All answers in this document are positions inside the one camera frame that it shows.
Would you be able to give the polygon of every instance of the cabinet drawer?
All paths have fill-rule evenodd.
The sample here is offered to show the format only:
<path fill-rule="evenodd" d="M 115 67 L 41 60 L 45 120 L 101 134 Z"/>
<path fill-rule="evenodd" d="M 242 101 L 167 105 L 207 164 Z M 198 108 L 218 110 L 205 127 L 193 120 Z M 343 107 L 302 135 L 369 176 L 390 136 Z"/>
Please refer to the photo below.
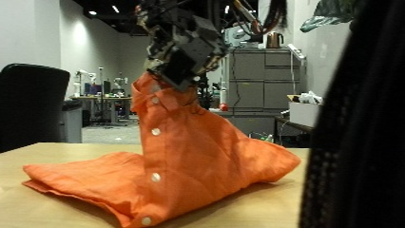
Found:
<path fill-rule="evenodd" d="M 294 56 L 289 52 L 274 52 L 265 54 L 265 65 L 266 66 L 298 66 L 299 61 L 295 60 Z"/>
<path fill-rule="evenodd" d="M 287 95 L 299 94 L 298 91 L 298 82 L 265 82 L 265 108 L 289 109 Z"/>
<path fill-rule="evenodd" d="M 265 77 L 265 53 L 235 52 L 229 54 L 229 80 L 262 80 Z"/>
<path fill-rule="evenodd" d="M 237 110 L 262 110 L 263 81 L 229 82 L 227 106 Z"/>
<path fill-rule="evenodd" d="M 299 80 L 299 68 L 298 67 L 266 67 L 265 68 L 265 80 L 283 80 L 295 81 Z"/>

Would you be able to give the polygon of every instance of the floor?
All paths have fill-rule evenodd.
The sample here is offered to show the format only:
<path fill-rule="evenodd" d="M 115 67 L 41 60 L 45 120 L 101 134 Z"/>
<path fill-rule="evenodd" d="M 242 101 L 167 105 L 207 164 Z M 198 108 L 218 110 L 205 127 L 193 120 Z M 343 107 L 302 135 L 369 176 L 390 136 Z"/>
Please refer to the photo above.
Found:
<path fill-rule="evenodd" d="M 82 143 L 138 144 L 139 126 L 137 115 L 129 120 L 118 120 L 117 124 L 93 123 L 82 127 Z"/>

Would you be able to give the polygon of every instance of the kettle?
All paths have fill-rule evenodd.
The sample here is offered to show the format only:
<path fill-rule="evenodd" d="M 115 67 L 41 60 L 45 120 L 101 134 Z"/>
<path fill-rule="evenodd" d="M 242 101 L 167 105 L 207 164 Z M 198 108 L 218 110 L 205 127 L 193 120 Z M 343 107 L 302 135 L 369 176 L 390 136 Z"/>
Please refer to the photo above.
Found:
<path fill-rule="evenodd" d="M 266 37 L 266 48 L 279 48 L 283 44 L 283 36 L 281 33 L 271 32 Z"/>

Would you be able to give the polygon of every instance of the wooden table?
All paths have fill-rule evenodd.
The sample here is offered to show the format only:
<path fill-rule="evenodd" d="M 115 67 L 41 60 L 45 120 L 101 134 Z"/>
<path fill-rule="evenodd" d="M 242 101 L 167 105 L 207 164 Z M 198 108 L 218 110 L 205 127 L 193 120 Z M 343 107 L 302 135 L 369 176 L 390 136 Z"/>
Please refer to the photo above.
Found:
<path fill-rule="evenodd" d="M 27 163 L 73 162 L 127 151 L 141 153 L 139 144 L 35 143 L 0 154 L 0 227 L 119 227 L 101 208 L 77 199 L 41 194 L 21 185 Z M 257 183 L 214 204 L 186 213 L 158 228 L 295 228 L 309 150 L 289 149 L 302 160 L 275 183 Z"/>

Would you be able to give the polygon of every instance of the dark fabric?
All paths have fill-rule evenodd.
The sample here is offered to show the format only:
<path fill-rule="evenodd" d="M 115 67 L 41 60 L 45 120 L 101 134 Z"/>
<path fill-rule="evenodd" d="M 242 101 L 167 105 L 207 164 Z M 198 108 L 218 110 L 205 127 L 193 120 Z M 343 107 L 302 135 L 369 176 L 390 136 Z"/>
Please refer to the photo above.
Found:
<path fill-rule="evenodd" d="M 357 17 L 357 11 L 366 0 L 319 0 L 315 5 L 314 16 L 309 18 L 301 31 L 309 32 L 317 27 L 350 22 Z"/>
<path fill-rule="evenodd" d="M 9 64 L 0 72 L 0 153 L 61 141 L 59 120 L 69 73 L 47 66 Z"/>
<path fill-rule="evenodd" d="M 311 141 L 299 227 L 405 227 L 405 1 L 366 1 Z"/>

